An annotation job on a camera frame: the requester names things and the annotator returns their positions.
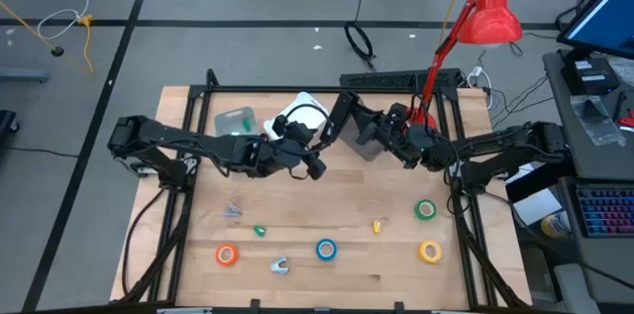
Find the white label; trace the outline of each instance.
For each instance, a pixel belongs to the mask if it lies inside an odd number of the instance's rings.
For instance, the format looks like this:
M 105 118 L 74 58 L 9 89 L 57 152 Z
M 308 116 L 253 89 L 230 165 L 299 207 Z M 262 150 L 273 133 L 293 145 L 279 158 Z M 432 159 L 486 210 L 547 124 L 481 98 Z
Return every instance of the white label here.
M 585 60 L 575 61 L 575 66 L 577 67 L 577 70 L 592 68 L 592 65 L 590 65 L 590 63 Z
M 605 80 L 605 76 L 603 75 L 592 75 L 592 76 L 584 76 L 581 78 L 583 81 L 598 81 Z

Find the floor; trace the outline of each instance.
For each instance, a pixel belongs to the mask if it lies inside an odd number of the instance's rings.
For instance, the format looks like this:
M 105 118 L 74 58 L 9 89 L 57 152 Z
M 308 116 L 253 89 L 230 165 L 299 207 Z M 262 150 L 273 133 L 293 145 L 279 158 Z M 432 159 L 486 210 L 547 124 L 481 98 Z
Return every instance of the floor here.
M 82 7 L 82 0 L 2 1 L 34 20 L 58 9 Z M 343 31 L 328 28 L 332 26 L 329 21 L 352 19 L 357 0 L 137 1 L 142 4 L 135 8 L 135 0 L 90 0 L 88 11 L 97 20 L 90 44 L 93 74 L 52 57 L 29 31 L 0 11 L 0 65 L 40 68 L 51 76 L 43 84 L 0 83 L 0 109 L 18 112 L 22 126 L 12 146 L 81 153 L 76 162 L 46 154 L 3 152 L 0 312 L 19 311 L 25 305 L 64 199 L 72 205 L 62 206 L 70 211 L 65 231 L 46 282 L 39 282 L 44 285 L 39 301 L 28 300 L 27 307 L 107 301 L 137 179 L 111 160 L 105 145 L 118 117 L 155 113 L 163 86 L 202 83 L 208 67 L 222 84 L 251 85 L 336 85 L 342 73 L 368 71 L 350 49 Z M 367 28 L 378 55 L 376 69 L 426 68 L 449 1 L 364 0 L 362 21 L 424 22 L 420 28 L 413 28 L 414 24 Z M 450 20 L 457 16 L 461 1 Z M 575 1 L 509 0 L 509 5 L 530 32 L 552 37 L 557 34 L 552 28 L 555 16 Z M 130 17 L 139 20 L 136 27 L 127 22 Z M 170 24 L 166 20 L 190 22 Z M 193 28 L 196 23 L 202 28 Z M 535 30 L 540 27 L 547 30 Z M 48 27 L 45 34 L 57 30 Z M 83 27 L 73 27 L 54 43 L 83 65 L 85 33 Z M 482 58 L 493 88 L 510 98 L 543 77 L 541 55 L 561 47 L 553 40 L 530 35 L 517 44 L 523 56 L 504 46 Z M 458 45 L 445 66 L 469 72 L 480 54 L 480 48 Z M 526 104 L 550 96 L 546 83 Z M 501 109 L 496 98 L 491 116 Z M 549 101 L 511 115 L 496 128 L 528 120 L 559 122 L 555 105 Z

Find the lamp arm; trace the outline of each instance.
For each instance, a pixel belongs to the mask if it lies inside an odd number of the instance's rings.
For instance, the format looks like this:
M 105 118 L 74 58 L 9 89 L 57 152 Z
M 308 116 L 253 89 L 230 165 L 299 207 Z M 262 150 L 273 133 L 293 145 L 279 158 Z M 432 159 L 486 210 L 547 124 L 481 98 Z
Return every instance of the lamp arm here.
M 425 89 L 423 91 L 424 102 L 420 104 L 419 111 L 422 111 L 423 107 L 429 107 L 429 103 L 432 99 L 432 92 L 434 91 L 434 84 L 436 83 L 436 76 L 438 76 L 438 70 L 440 70 L 440 68 L 442 67 L 443 62 L 445 61 L 445 57 L 447 57 L 449 52 L 458 42 L 458 33 L 460 32 L 460 29 L 465 24 L 467 17 L 472 12 L 475 6 L 476 0 L 467 0 L 467 2 L 465 2 L 465 6 L 463 6 L 463 10 L 460 12 L 460 15 L 458 16 L 456 24 L 454 25 L 454 28 L 452 28 L 451 33 L 436 49 L 436 52 L 434 53 L 434 60 L 432 61 L 432 66 L 429 68 L 427 82 L 425 83 Z

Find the orange tape roll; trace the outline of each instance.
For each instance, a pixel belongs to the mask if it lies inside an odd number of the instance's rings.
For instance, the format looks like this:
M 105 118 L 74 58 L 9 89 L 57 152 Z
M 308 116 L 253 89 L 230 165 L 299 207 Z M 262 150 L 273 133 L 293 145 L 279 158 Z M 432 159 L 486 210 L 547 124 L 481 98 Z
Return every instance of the orange tape roll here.
M 224 252 L 229 252 L 229 258 L 227 260 L 223 260 L 222 255 Z M 219 265 L 227 266 L 236 262 L 238 259 L 238 249 L 231 244 L 222 244 L 216 250 L 216 262 Z

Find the small green object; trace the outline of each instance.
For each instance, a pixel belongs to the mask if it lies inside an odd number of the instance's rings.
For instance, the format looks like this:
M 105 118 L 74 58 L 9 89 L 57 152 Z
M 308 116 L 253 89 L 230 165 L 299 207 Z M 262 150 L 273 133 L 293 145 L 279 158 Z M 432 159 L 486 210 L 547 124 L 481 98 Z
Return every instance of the small green object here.
M 429 220 L 436 216 L 436 205 L 430 200 L 423 199 L 416 203 L 414 212 L 419 219 Z
M 264 226 L 258 226 L 255 225 L 254 226 L 254 231 L 256 232 L 256 234 L 258 234 L 258 236 L 262 237 L 266 234 L 266 228 Z
M 245 128 L 247 132 L 251 131 L 251 125 L 249 124 L 248 119 L 242 119 L 242 126 Z

